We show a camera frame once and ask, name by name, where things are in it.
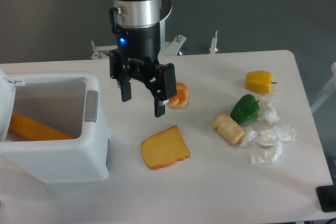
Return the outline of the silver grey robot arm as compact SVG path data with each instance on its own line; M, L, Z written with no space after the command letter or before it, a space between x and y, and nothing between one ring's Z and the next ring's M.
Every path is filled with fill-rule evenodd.
M121 90L121 100L132 98L132 79L142 82L154 97L154 115L177 94L175 68L159 62L161 52L161 0L113 0L109 9L117 48L109 52L110 78Z

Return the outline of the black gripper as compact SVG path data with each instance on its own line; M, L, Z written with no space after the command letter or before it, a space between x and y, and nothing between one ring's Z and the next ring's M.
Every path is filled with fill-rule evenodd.
M160 23L149 27L127 28L117 21L119 10L109 10L112 32L117 37L117 49L109 52L110 78L117 81L122 102L132 98L130 79L145 82L154 97L154 115L165 114L165 105L176 95L175 67L159 64L161 49Z

